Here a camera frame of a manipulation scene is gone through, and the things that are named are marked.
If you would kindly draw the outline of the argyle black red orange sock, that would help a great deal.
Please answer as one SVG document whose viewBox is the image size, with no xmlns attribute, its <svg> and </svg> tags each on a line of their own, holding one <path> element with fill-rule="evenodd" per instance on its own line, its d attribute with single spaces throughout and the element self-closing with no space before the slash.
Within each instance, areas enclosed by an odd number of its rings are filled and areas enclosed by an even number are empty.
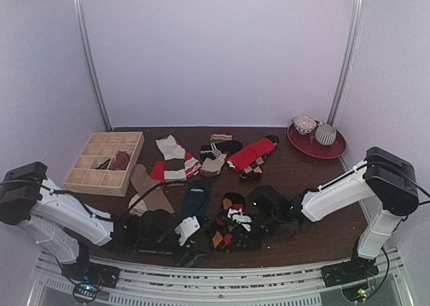
<svg viewBox="0 0 430 306">
<path fill-rule="evenodd" d="M 246 206 L 245 197 L 236 192 L 227 192 L 223 196 L 216 219 L 206 229 L 206 239 L 210 250 L 255 252 L 261 249 L 261 241 L 255 238 L 256 225 L 252 223 L 252 230 L 248 232 L 227 217 L 229 208 L 237 210 L 241 208 L 246 213 Z"/>
</svg>

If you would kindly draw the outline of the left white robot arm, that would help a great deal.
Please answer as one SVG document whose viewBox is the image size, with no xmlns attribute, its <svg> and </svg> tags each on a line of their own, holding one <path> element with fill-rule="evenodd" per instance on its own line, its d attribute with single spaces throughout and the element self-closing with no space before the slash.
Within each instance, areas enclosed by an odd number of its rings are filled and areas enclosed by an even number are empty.
<svg viewBox="0 0 430 306">
<path fill-rule="evenodd" d="M 113 215 L 59 188 L 46 171 L 46 165 L 37 161 L 6 172 L 1 180 L 1 222 L 26 228 L 36 243 L 81 281 L 93 280 L 97 268 L 89 260 L 89 248 L 66 230 L 111 253 L 167 254 L 175 265 L 186 268 L 208 257 L 192 240 L 203 229 L 202 218 L 192 215 L 178 221 L 163 208 L 139 208 L 160 184 L 150 187 L 124 214 Z"/>
</svg>

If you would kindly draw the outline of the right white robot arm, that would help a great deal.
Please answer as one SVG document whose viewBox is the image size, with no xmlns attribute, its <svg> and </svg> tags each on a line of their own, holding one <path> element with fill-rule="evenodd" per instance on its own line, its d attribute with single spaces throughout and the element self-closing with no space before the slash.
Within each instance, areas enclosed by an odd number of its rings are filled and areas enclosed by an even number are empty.
<svg viewBox="0 0 430 306">
<path fill-rule="evenodd" d="M 366 230 L 357 239 L 355 257 L 344 267 L 351 280 L 360 279 L 400 222 L 419 207 L 419 185 L 413 165 L 379 147 L 367 150 L 366 157 L 342 176 L 299 193 L 288 200 L 274 187 L 260 185 L 248 196 L 266 227 L 279 225 L 301 228 L 304 220 L 313 223 L 356 202 L 375 198 L 380 203 Z"/>
</svg>

